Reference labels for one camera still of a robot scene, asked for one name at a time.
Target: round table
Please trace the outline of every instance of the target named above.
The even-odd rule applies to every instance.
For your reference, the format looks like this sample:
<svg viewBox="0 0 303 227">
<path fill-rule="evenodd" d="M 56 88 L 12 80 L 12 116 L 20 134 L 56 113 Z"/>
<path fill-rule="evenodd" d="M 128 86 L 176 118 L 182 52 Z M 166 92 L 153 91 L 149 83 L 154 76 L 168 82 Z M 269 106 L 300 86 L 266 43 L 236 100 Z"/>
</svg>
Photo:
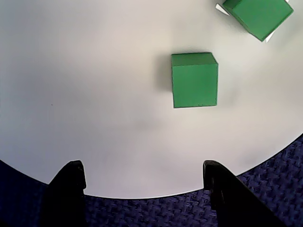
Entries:
<svg viewBox="0 0 303 227">
<path fill-rule="evenodd" d="M 303 129 L 303 9 L 261 43 L 209 0 L 12 2 L 0 7 L 0 159 L 49 183 L 84 163 L 86 194 L 150 198 L 236 175 Z M 218 106 L 174 109 L 173 53 L 212 52 Z"/>
</svg>

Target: wooden block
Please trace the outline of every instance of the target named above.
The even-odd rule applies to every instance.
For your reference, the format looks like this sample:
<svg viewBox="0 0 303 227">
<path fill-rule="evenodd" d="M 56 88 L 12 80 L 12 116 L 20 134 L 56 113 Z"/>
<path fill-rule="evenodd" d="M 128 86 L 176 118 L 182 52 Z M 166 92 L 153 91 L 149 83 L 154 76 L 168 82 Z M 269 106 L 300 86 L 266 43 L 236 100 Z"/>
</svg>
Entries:
<svg viewBox="0 0 303 227">
<path fill-rule="evenodd" d="M 217 105 L 218 63 L 212 53 L 173 54 L 174 107 Z"/>
<path fill-rule="evenodd" d="M 260 41 L 264 41 L 294 11 L 285 0 L 227 0 L 223 6 Z"/>
</svg>

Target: white table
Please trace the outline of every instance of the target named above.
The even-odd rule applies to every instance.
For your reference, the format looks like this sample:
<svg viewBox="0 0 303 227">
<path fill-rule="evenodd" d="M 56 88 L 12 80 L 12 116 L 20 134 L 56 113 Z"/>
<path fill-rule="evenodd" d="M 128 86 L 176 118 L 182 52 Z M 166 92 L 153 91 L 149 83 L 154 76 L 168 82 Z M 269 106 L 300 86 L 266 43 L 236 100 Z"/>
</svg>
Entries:
<svg viewBox="0 0 303 227">
<path fill-rule="evenodd" d="M 211 0 L 0 4 L 0 159 L 49 183 L 70 160 L 86 194 L 203 187 L 202 163 L 243 173 L 303 131 L 303 2 L 261 43 Z M 170 55 L 211 51 L 217 107 L 173 109 Z"/>
</svg>

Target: green block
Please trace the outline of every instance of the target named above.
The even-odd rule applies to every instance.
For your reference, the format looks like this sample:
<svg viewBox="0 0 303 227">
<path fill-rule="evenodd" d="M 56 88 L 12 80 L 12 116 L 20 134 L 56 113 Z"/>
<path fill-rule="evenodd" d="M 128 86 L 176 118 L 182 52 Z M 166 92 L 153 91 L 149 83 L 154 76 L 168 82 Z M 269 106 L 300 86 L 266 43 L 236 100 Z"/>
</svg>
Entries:
<svg viewBox="0 0 303 227">
<path fill-rule="evenodd" d="M 212 53 L 173 54 L 174 107 L 217 105 L 218 63 Z"/>
<path fill-rule="evenodd" d="M 285 0 L 227 0 L 223 6 L 261 41 L 294 11 Z"/>
</svg>

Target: blue carpet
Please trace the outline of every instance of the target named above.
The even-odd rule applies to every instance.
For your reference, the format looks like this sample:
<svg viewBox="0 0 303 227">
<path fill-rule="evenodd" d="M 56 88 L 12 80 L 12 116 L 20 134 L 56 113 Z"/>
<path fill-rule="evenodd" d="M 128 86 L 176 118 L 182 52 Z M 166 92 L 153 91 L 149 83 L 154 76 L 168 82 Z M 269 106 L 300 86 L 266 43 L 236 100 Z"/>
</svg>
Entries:
<svg viewBox="0 0 303 227">
<path fill-rule="evenodd" d="M 277 155 L 239 178 L 287 226 L 303 226 L 303 135 Z M 0 219 L 12 227 L 37 227 L 47 187 L 0 162 Z M 149 200 L 86 196 L 90 227 L 215 227 L 209 192 L 199 190 Z"/>
</svg>

